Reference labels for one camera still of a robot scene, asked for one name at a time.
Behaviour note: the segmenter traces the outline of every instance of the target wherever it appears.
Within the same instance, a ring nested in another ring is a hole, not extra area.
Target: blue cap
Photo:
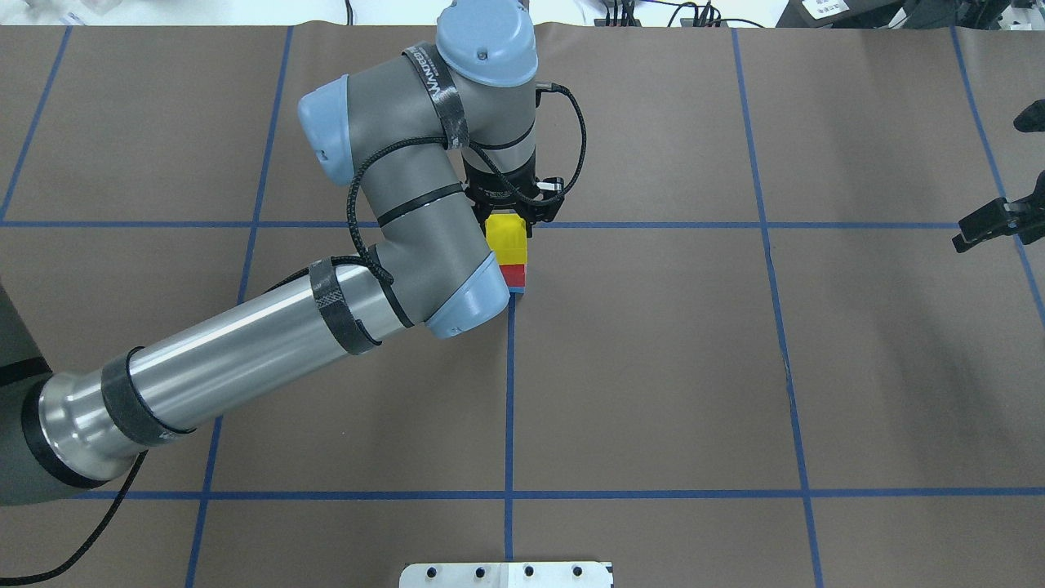
[[[490,321],[508,306],[508,285],[492,252],[425,325],[449,339]]]
[[[352,142],[348,137],[348,74],[298,101],[298,119],[323,171],[338,185],[352,181]]]
[[[537,41],[518,0],[454,0],[436,20],[443,60],[472,81],[521,86],[537,74]]]

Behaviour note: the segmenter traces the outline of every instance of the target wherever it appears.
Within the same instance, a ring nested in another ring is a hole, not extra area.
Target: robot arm
[[[321,259],[306,275],[86,375],[50,375],[0,289],[0,504],[101,486],[140,452],[415,325],[446,338],[501,313],[508,289],[475,217],[517,204],[506,193],[534,198],[535,209],[549,193],[533,172],[536,67],[533,24],[516,0],[457,0],[439,19],[436,46],[415,46],[302,98],[299,117],[331,180],[357,184],[370,163],[362,187],[385,240],[359,251],[366,262]],[[410,144],[370,161],[414,137],[444,144]],[[472,147],[468,189],[483,190],[485,205],[470,205],[445,152],[454,147]]]

